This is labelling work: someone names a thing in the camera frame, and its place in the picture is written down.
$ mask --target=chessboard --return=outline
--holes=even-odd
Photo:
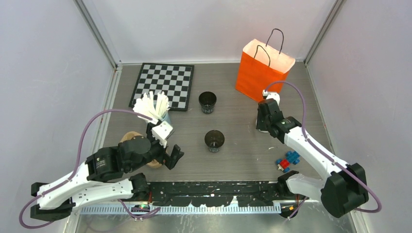
[[[193,73],[193,65],[143,63],[129,106],[133,108],[144,93],[153,91],[156,100],[157,93],[163,91],[171,111],[187,111]]]

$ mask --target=blue toy block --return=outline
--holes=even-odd
[[[286,153],[286,159],[288,160],[289,163],[291,164],[297,164],[295,161],[300,157],[300,155],[297,152],[291,152],[289,155]]]

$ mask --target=gray table surface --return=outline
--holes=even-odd
[[[239,64],[196,64],[187,112],[170,111],[174,134],[168,144],[178,144],[185,155],[172,170],[166,167],[143,172],[148,181],[253,181],[276,180],[283,173],[277,170],[275,160],[284,158],[290,150],[267,133],[255,129],[257,103],[235,90]],[[140,66],[124,66],[113,108],[128,107]],[[330,148],[316,99],[303,63],[296,63],[287,80],[296,84],[306,98],[308,132],[326,148]],[[212,91],[217,96],[215,111],[201,112],[199,95]],[[284,85],[280,93],[280,108],[284,115],[302,119],[302,103],[294,89]],[[145,132],[145,122],[134,115],[111,115],[104,146],[117,145],[129,131]],[[210,130],[225,135],[225,143],[218,153],[208,151],[204,136]],[[306,176],[319,178],[304,160],[291,165]]]

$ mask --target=cable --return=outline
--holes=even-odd
[[[126,204],[122,200],[119,199],[118,201],[120,201],[120,204],[124,207],[124,209],[130,215],[130,217],[132,217],[134,219],[140,219],[140,220],[148,219],[148,218],[153,217],[157,212],[160,211],[160,207],[157,207],[156,209],[154,209],[154,210],[152,210],[152,211],[150,211],[147,214],[144,214],[142,216],[134,215],[132,212],[130,212],[129,208],[127,208]]]
[[[77,149],[76,164],[75,164],[75,166],[74,166],[73,172],[72,172],[71,175],[67,178],[67,180],[61,182],[60,184],[56,185],[55,187],[53,187],[53,188],[51,188],[51,189],[48,189],[48,190],[44,191],[44,192],[41,193],[40,195],[37,195],[36,197],[32,198],[28,203],[26,203],[26,204],[23,206],[23,208],[22,208],[21,211],[20,211],[20,214],[18,215],[18,221],[20,222],[20,225],[21,225],[22,227],[27,228],[27,229],[39,229],[39,228],[42,228],[42,227],[49,226],[50,224],[53,223],[53,222],[47,222],[47,223],[45,223],[45,224],[38,225],[38,226],[29,226],[29,225],[26,225],[26,224],[24,223],[24,221],[23,221],[23,213],[24,213],[24,211],[27,209],[27,207],[29,207],[29,205],[31,205],[33,202],[35,202],[36,200],[38,200],[40,197],[48,194],[49,192],[52,192],[52,191],[54,191],[54,190],[62,187],[63,185],[67,184],[67,183],[69,182],[69,180],[71,180],[71,179],[76,175],[77,169],[78,169],[79,164],[80,164],[80,154],[81,154],[81,152],[82,152],[83,141],[84,141],[84,139],[85,139],[85,135],[86,135],[86,132],[87,132],[88,128],[90,127],[91,123],[92,123],[96,118],[98,118],[99,116],[101,116],[101,115],[103,115],[103,114],[111,113],[111,112],[131,113],[131,114],[137,115],[137,116],[139,116],[139,117],[143,117],[143,118],[146,118],[146,119],[148,119],[148,120],[152,120],[150,117],[145,116],[145,115],[143,115],[143,114],[135,113],[135,112],[133,112],[133,111],[123,110],[123,109],[108,109],[108,110],[104,110],[104,111],[101,111],[101,112],[97,113],[94,117],[92,117],[92,118],[89,120],[89,122],[86,124],[85,128],[83,129],[82,135],[80,136],[79,147],[78,147],[78,149]]]
[[[126,211],[129,210],[129,209],[127,208],[127,206],[124,205],[124,203],[123,203],[122,200],[119,200],[119,202],[122,203],[122,205],[123,205],[123,207],[125,208]],[[150,218],[150,217],[153,217],[153,216],[154,216],[157,212],[159,212],[159,211],[160,211],[160,207],[158,207],[158,208],[156,208],[156,209],[154,209],[154,210],[152,210],[152,211],[150,211],[150,212],[147,212],[147,213],[145,213],[144,215],[134,215],[134,216],[136,216],[136,217],[133,217],[133,218],[134,218],[135,220],[140,219],[140,218],[142,218],[142,220],[143,220],[143,219],[148,219],[148,218]],[[94,232],[97,232],[97,233],[107,233],[107,232],[112,232],[112,231],[114,231],[115,229],[117,229],[118,227],[122,226],[123,224],[129,222],[130,220],[131,220],[131,218],[129,218],[129,219],[126,220],[126,221],[123,221],[123,222],[120,223],[119,225],[117,225],[117,226],[115,226],[115,227],[113,227],[112,229],[109,229],[109,230],[96,230],[96,229],[94,229],[94,228],[91,226],[91,223],[92,223],[93,219],[92,219],[90,222],[86,222],[86,225],[87,225],[87,227],[88,227],[89,229],[91,229],[91,230],[94,231]]]
[[[305,98],[302,95],[302,92],[292,83],[287,82],[287,81],[276,81],[273,82],[271,84],[268,85],[268,87],[265,89],[265,91],[268,91],[268,89],[276,84],[276,83],[286,83],[287,85],[293,87],[297,93],[300,96],[300,99],[302,100],[302,104],[303,104],[303,117],[302,117],[302,133],[303,136],[305,137],[305,139],[307,140],[307,142],[309,142],[309,144],[315,148],[319,153],[321,153],[325,158],[327,158],[330,162],[334,163],[337,167],[339,167],[341,170],[343,170],[346,174],[348,174],[352,179],[354,179],[356,182],[358,182],[364,189],[366,189],[366,191],[368,191],[368,193],[371,194],[371,196],[375,199],[378,207],[375,210],[364,210],[361,208],[355,208],[355,210],[357,211],[361,211],[361,212],[366,212],[366,213],[377,213],[379,211],[381,211],[382,209],[382,203],[380,202],[379,198],[377,197],[377,195],[372,191],[371,188],[369,188],[364,182],[362,182],[358,177],[356,177],[354,174],[352,174],[350,171],[348,171],[348,169],[346,169],[344,166],[340,165],[339,163],[336,163],[335,160],[333,160],[332,157],[330,157],[328,154],[326,154],[323,150],[321,150],[319,147],[317,147],[310,138],[308,138],[308,135],[306,134],[306,127],[305,127],[305,121],[306,121],[306,103],[305,103]],[[299,209],[299,207],[305,202],[305,199],[303,199],[303,201],[299,204],[299,206],[296,208],[296,210],[291,214],[291,216],[294,215],[294,213]]]

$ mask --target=orange paper bag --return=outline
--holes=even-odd
[[[268,46],[274,30],[282,33],[282,45],[279,51]],[[266,44],[254,39],[243,48],[236,90],[259,102],[263,100],[262,90],[269,84],[286,79],[289,70],[295,64],[295,59],[281,52],[283,40],[283,32],[275,28]],[[283,83],[277,83],[268,91],[279,93],[282,85]]]

